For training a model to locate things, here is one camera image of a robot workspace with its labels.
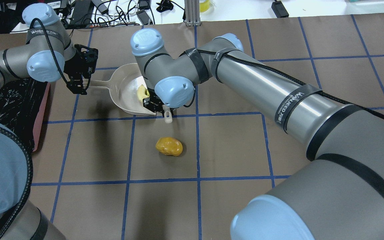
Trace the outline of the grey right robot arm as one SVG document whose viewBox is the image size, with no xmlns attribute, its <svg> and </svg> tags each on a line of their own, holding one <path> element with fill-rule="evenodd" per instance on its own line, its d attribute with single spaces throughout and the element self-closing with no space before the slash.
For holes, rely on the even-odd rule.
<svg viewBox="0 0 384 240">
<path fill-rule="evenodd" d="M 384 240 L 383 114 L 256 61 L 232 33 L 177 59 L 153 28 L 130 46 L 157 106 L 186 105 L 214 77 L 305 146 L 310 163 L 236 214 L 232 240 Z"/>
</svg>

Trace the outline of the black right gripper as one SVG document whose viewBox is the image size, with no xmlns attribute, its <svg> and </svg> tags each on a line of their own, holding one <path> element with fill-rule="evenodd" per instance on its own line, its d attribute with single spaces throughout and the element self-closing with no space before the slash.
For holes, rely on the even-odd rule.
<svg viewBox="0 0 384 240">
<path fill-rule="evenodd" d="M 151 94 L 149 97 L 143 98 L 142 102 L 143 107 L 153 113 L 161 113 L 165 116 L 166 110 L 168 110 L 171 115 L 174 115 L 174 109 L 166 106 L 157 95 Z"/>
</svg>

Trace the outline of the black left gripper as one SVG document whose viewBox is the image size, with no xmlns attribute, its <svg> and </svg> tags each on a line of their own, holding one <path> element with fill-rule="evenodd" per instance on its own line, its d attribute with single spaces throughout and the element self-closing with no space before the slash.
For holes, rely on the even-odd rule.
<svg viewBox="0 0 384 240">
<path fill-rule="evenodd" d="M 91 76 L 97 66 L 98 49 L 75 44 L 73 50 L 73 57 L 65 61 L 65 73 L 68 76 L 66 87 L 73 94 L 87 95 Z"/>
</svg>

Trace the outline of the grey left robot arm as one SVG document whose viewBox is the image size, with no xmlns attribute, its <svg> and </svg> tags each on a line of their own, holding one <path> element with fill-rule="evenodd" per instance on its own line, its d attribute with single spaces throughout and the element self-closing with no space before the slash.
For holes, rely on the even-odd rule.
<svg viewBox="0 0 384 240">
<path fill-rule="evenodd" d="M 74 94 L 87 94 L 83 78 L 95 72 L 98 50 L 73 44 L 60 18 L 45 3 L 27 6 L 26 44 L 0 51 L 0 90 L 7 83 L 31 78 L 63 79 Z M 65 240 L 66 237 L 30 200 L 31 150 L 18 133 L 0 123 L 0 240 Z"/>
</svg>

